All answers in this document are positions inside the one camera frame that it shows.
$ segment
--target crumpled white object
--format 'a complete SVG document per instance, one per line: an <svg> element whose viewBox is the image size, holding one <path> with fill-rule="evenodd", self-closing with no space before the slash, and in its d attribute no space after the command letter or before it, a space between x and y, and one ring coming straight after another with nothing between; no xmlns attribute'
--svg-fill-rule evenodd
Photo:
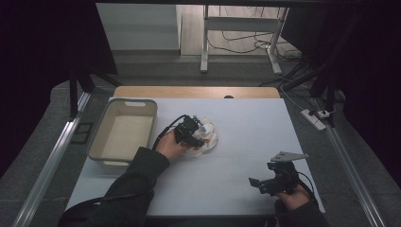
<svg viewBox="0 0 401 227"><path fill-rule="evenodd" d="M206 150L213 148L218 142L218 135L212 122L210 122L206 117L204 117L200 122L202 126L195 131L193 136L197 139L203 140L204 145L200 148L187 149L183 154L184 156L198 158Z"/></svg>

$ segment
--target gray carpet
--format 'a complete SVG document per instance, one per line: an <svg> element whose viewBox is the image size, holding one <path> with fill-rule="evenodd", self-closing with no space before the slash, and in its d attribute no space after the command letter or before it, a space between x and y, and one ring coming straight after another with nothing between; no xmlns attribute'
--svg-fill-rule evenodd
<svg viewBox="0 0 401 227"><path fill-rule="evenodd" d="M258 86L262 82L277 79L271 72L267 58L211 58L209 73L206 75L200 73L199 60L199 57L147 56L138 59L133 56L116 56L119 71L116 79L124 85L180 86ZM289 72L295 64L282 62L284 73ZM81 123L96 124L109 96L113 94L113 86L97 77L93 79L97 88L92 93ZM305 101L307 90L299 87L293 91L300 96L288 93L290 97L303 108L310 108ZM316 131L284 94L281 97L287 103L303 151L310 155L307 162L331 225L370 226L325 131ZM341 104L336 106L335 122L344 145L370 189L385 222L388 226L401 226L398 215L400 189L375 154L347 123L341 107ZM0 181L0 226L10 226L15 220L68 116L68 83L63 83L53 89L52 101L44 118ZM87 144L80 144L82 139L81 135L76 134L73 138L76 143L68 146L30 226L56 226L86 158Z"/></svg>

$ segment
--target electrical outlet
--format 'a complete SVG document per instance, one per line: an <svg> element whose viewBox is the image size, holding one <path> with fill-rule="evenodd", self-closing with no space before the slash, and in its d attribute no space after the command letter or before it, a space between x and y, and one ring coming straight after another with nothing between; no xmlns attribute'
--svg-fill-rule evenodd
<svg viewBox="0 0 401 227"><path fill-rule="evenodd" d="M318 119L315 115L309 115L309 110L304 109L301 111L301 114L312 124L318 131L322 131L325 129L324 123Z"/></svg>
<svg viewBox="0 0 401 227"><path fill-rule="evenodd" d="M320 112L318 112L318 115L320 118L326 118L326 117L330 116L330 113L327 111L320 111Z"/></svg>

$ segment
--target wooden floor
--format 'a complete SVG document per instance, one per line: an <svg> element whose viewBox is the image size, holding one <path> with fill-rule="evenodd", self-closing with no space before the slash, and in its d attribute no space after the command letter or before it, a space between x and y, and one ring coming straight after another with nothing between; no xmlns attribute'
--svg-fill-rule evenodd
<svg viewBox="0 0 401 227"><path fill-rule="evenodd" d="M278 10L279 8L211 6L209 7L209 16L276 18ZM182 6L182 17L181 54L200 55L203 34L203 6ZM226 39L251 36L246 39L228 41L224 39L222 31L209 31L209 42L213 46L223 47L236 52L248 52L255 49L249 53L234 53L216 49L209 44L209 55L267 55L265 50L266 45L257 40L269 42L271 35L260 35L264 33L258 32L256 40L254 34L255 32L224 31ZM288 44L282 38L278 41L277 49L281 55L286 54L287 56L298 57L300 54L294 46Z"/></svg>

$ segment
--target beige plastic bin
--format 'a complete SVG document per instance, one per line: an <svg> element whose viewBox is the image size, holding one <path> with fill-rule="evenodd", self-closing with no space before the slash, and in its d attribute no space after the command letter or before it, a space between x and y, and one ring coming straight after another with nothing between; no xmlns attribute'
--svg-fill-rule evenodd
<svg viewBox="0 0 401 227"><path fill-rule="evenodd" d="M104 111L88 156L106 165L126 166L139 147L149 148L157 104L148 99L111 99Z"/></svg>

